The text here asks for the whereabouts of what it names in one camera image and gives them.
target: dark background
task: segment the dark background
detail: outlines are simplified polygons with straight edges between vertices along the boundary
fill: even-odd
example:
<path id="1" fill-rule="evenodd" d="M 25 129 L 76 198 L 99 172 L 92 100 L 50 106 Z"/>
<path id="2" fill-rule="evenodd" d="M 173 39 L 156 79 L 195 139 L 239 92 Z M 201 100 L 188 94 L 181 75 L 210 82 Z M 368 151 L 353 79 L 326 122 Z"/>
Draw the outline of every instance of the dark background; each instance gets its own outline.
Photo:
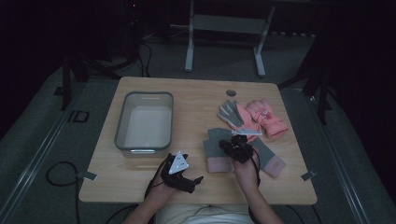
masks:
<path id="1" fill-rule="evenodd" d="M 210 12 L 218 2 L 203 1 L 196 9 Z M 395 4 L 390 0 L 276 3 L 271 32 L 317 36 L 305 62 L 330 72 L 337 100 L 395 202 Z M 260 16 L 254 8 L 257 11 L 229 4 L 218 12 Z M 187 25 L 188 17 L 186 0 L 1 1 L 0 137 L 61 66 L 70 46 L 94 59 L 109 60 L 134 50 L 130 38 L 141 34 L 131 33 L 125 39 L 125 33 L 136 18 L 142 27 L 167 37 L 170 23 Z"/>

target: person's right hand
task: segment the person's right hand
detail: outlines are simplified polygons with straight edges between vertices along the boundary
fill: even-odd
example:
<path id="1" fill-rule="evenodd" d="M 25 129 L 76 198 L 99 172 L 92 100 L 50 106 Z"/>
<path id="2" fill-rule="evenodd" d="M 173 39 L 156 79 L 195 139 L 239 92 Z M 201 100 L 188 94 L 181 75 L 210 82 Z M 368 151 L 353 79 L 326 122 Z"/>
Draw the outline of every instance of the person's right hand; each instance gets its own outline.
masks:
<path id="1" fill-rule="evenodd" d="M 253 153 L 253 160 L 258 165 L 259 159 L 257 153 Z M 258 189 L 257 174 L 255 169 L 255 164 L 251 160 L 244 162 L 243 164 L 239 161 L 233 161 L 233 173 L 235 174 L 236 180 L 242 191 L 245 193 L 252 192 Z"/>

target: person's hand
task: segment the person's hand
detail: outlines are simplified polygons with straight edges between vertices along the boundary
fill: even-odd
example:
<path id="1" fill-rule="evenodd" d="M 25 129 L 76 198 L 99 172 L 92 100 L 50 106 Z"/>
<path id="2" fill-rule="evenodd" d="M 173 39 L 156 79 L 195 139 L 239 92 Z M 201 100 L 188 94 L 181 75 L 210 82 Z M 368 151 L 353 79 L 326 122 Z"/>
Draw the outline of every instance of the person's hand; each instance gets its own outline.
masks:
<path id="1" fill-rule="evenodd" d="M 152 200 L 156 202 L 156 204 L 158 204 L 160 207 L 163 207 L 172 198 L 172 195 L 177 191 L 177 189 L 168 187 L 165 185 L 165 183 L 163 183 L 163 178 L 161 177 L 162 170 L 163 167 L 160 169 L 157 176 L 155 176 L 148 196 L 145 199 L 145 201 Z"/>
<path id="2" fill-rule="evenodd" d="M 172 198 L 177 189 L 170 188 L 163 183 L 161 171 L 154 176 L 151 188 L 145 200 L 122 222 L 123 224 L 147 224 L 150 219 Z"/>
<path id="3" fill-rule="evenodd" d="M 257 153 L 253 152 L 252 158 L 256 164 L 258 164 L 259 159 Z M 258 189 L 256 168 L 254 166 L 255 164 L 253 164 L 251 160 L 245 161 L 244 163 L 233 161 L 233 173 L 235 174 L 239 186 L 245 193 Z"/>

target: metal stand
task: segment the metal stand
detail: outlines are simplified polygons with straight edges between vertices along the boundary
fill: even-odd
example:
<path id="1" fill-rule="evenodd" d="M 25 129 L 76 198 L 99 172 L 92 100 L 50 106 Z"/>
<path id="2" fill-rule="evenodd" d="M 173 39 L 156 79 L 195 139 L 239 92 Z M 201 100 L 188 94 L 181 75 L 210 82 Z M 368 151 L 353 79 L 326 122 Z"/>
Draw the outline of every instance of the metal stand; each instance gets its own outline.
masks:
<path id="1" fill-rule="evenodd" d="M 260 77 L 265 76 L 265 69 L 262 62 L 262 46 L 267 37 L 271 19 L 273 18 L 275 7 L 271 7 L 265 20 L 235 18 L 222 16 L 209 16 L 194 14 L 194 0 L 190 0 L 190 25 L 189 25 L 189 45 L 187 48 L 186 64 L 184 70 L 192 71 L 192 60 L 194 54 L 194 29 L 210 30 L 222 32 L 237 32 L 246 34 L 261 35 L 259 44 L 253 48 L 256 61 L 257 72 Z"/>
<path id="2" fill-rule="evenodd" d="M 323 124 L 326 124 L 325 112 L 326 109 L 331 109 L 326 98 L 332 73 L 333 58 L 336 56 L 336 52 L 328 47 L 329 43 L 326 42 L 327 40 L 324 41 L 323 37 L 325 36 L 319 35 L 314 41 L 297 75 L 277 86 L 282 90 L 297 81 L 308 78 L 303 88 L 303 93 L 306 96 L 314 96 L 317 90 L 320 89 L 318 117 Z"/>

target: gray carpet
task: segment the gray carpet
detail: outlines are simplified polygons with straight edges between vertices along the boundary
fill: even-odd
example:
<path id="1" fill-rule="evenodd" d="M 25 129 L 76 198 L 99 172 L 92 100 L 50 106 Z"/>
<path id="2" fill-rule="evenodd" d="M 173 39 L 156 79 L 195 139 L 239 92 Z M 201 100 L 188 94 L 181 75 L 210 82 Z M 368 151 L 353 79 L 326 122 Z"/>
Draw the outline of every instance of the gray carpet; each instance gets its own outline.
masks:
<path id="1" fill-rule="evenodd" d="M 212 80 L 271 82 L 278 84 L 295 75 L 312 39 L 295 36 L 269 36 L 262 57 L 267 77 L 256 75 L 252 49 L 223 43 L 208 43 L 199 39 L 195 46 L 193 70 L 184 72 L 187 50 L 185 36 L 168 42 L 153 42 L 153 36 L 146 43 L 151 49 L 149 73 L 152 77 L 195 78 Z M 143 62 L 149 59 L 149 49 L 141 49 Z M 121 69 L 122 76 L 140 76 L 140 65 L 134 64 Z M 89 111 L 88 122 L 75 123 L 64 120 L 63 127 L 56 134 L 46 159 L 39 168 L 26 195 L 18 203 L 9 223 L 75 223 L 75 187 L 58 188 L 45 178 L 48 169 L 58 161 L 73 162 L 79 170 L 88 168 L 96 141 L 106 118 L 117 81 L 105 77 L 92 77 L 69 111 L 59 110 L 62 99 L 53 96 L 61 85 L 60 71 L 49 77 L 42 90 L 26 109 L 18 122 L 3 138 L 0 147 L 0 179 L 2 180 L 0 202 L 6 203 L 26 164 L 40 149 L 52 124 L 62 116 L 68 117 L 71 110 Z M 304 81 L 281 91 L 288 110 L 292 128 L 302 150 L 308 170 L 316 172 L 312 181 L 318 195 L 316 211 L 322 223 L 367 223 L 356 219 L 348 202 L 343 181 L 336 172 L 332 153 L 326 141 L 327 133 L 340 155 L 348 176 L 361 199 L 368 223 L 396 223 L 396 209 L 389 199 L 361 142 L 351 127 L 343 110 L 329 98 L 331 111 L 326 112 L 328 125 L 323 127 L 316 118 L 315 103 L 303 96 L 300 88 Z M 73 170 L 60 166 L 52 176 L 54 180 L 74 180 Z M 105 223 L 106 220 L 128 204 L 79 203 L 81 223 Z M 275 206 L 285 223 L 302 223 L 288 206 Z M 311 206 L 293 206 L 304 223 L 319 223 Z M 120 223 L 126 212 L 116 216 L 113 223 Z"/>

